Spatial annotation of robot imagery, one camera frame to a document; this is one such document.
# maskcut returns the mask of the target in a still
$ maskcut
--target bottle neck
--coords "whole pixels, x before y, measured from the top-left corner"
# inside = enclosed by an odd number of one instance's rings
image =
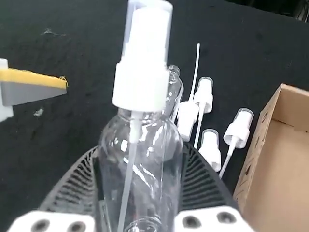
[[[132,120],[132,111],[125,109],[118,109],[118,116],[123,118],[124,120]],[[158,120],[162,116],[162,112],[143,112],[142,116],[139,118],[140,121],[145,120]]]

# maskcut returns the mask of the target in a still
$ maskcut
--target bolt hole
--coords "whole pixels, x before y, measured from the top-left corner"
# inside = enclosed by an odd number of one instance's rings
[[[34,223],[34,225],[31,227],[31,232],[44,232],[47,231],[49,227],[49,220],[42,219]]]
[[[183,219],[183,226],[189,229],[195,229],[201,226],[201,222],[193,216],[187,216]]]
[[[220,223],[224,224],[233,224],[236,222],[235,216],[228,212],[218,213],[217,218]]]
[[[85,230],[86,230],[86,225],[81,221],[77,221],[77,222],[70,224],[67,232],[84,232]]]

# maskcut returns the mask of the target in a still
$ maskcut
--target white plastic tube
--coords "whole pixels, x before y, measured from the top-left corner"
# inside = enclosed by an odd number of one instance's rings
[[[129,142],[130,142],[129,163],[126,168],[126,178],[125,178],[125,184],[124,184],[124,191],[122,193],[117,232],[123,232],[123,229],[124,229],[126,209],[127,209],[127,203],[128,203],[129,194],[130,194],[132,175],[133,175],[133,165],[134,165],[135,157],[136,157],[137,144],[140,138],[141,118],[142,118],[142,112],[132,111],[131,121],[130,121],[130,135],[129,135]]]

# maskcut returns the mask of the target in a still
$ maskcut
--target clear bottle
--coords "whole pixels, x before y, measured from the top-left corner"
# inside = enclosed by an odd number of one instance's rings
[[[183,97],[183,82],[180,79],[180,69],[171,64],[169,66],[169,87],[166,96],[166,107],[163,113],[175,122],[180,101]]]
[[[130,148],[136,150],[125,232],[171,232],[180,190],[182,140],[176,126],[160,113],[143,113],[137,143],[130,142],[131,111],[119,109],[104,128],[99,160],[108,226],[119,224]]]
[[[169,84],[172,5],[129,0],[122,57],[99,160],[110,232],[171,232],[178,209],[182,140],[162,114]]]

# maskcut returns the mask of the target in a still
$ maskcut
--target white mist sprayer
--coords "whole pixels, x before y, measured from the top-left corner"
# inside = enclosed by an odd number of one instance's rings
[[[226,159],[219,173],[219,177],[222,178],[229,160],[231,159],[235,148],[242,149],[246,146],[249,134],[250,125],[253,119],[253,112],[247,108],[241,108],[238,110],[234,121],[228,126],[223,139],[226,144],[229,145]]]

